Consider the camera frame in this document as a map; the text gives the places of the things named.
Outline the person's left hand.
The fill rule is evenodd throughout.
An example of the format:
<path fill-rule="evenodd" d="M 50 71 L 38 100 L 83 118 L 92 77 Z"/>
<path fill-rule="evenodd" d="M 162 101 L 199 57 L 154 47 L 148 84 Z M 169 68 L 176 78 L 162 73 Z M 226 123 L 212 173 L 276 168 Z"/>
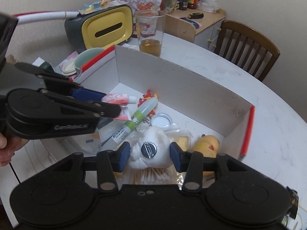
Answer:
<path fill-rule="evenodd" d="M 29 140 L 17 136 L 0 136 L 0 164 L 1 167 L 8 165 L 14 153 L 24 147 Z"/>

